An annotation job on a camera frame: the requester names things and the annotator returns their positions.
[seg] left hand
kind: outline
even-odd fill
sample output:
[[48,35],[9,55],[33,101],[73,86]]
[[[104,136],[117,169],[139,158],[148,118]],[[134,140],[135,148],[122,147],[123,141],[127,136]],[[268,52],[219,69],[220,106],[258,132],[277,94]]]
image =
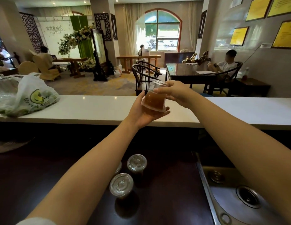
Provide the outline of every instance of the left hand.
[[126,120],[130,121],[133,125],[135,125],[138,129],[141,129],[147,126],[152,121],[159,119],[165,115],[170,113],[169,107],[166,107],[165,112],[158,112],[154,110],[150,110],[145,106],[141,105],[141,100],[144,97],[145,92],[142,91],[139,96],[136,98],[133,106],[126,117]]

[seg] ceiling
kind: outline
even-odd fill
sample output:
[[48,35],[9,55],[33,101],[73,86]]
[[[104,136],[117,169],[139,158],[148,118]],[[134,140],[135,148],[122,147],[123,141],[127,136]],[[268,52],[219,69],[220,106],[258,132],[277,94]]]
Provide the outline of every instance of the ceiling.
[[[90,0],[11,0],[11,1],[14,1],[16,5],[21,8],[90,5]],[[147,2],[153,3],[172,1],[192,1],[192,0],[118,0],[118,2],[114,0],[114,3],[115,4],[147,3]]]

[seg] hand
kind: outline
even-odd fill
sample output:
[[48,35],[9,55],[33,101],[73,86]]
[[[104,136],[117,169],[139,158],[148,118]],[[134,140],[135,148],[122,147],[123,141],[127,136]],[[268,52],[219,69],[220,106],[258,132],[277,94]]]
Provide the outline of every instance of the hand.
[[166,98],[176,101],[185,108],[190,108],[192,96],[196,93],[191,90],[188,85],[181,81],[170,80],[166,81],[169,87],[155,88],[154,92],[159,94],[167,94]]
[[133,106],[126,118],[126,120],[129,120],[138,129],[141,129],[147,126],[152,121],[159,119],[170,113],[169,107],[166,107],[165,112],[158,112],[158,111],[150,110],[146,108],[145,106],[141,105],[141,100],[144,97],[144,95],[145,95],[144,91],[142,91],[139,94],[139,96],[136,98],[135,102],[133,103]]

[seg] right hand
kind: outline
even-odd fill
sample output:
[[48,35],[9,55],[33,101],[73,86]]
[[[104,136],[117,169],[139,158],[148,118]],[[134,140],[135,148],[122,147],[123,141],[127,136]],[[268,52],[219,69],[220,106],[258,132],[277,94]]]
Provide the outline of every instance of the right hand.
[[158,94],[167,94],[166,98],[176,101],[185,108],[190,108],[192,96],[196,93],[191,90],[188,85],[181,81],[170,80],[166,81],[169,87],[155,88],[154,92]]

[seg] right arm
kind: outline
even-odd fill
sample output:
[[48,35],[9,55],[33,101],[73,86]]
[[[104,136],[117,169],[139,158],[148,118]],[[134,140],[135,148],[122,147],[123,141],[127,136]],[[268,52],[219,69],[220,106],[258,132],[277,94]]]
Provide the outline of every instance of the right arm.
[[167,83],[154,91],[189,108],[239,172],[291,223],[291,150],[183,83]]

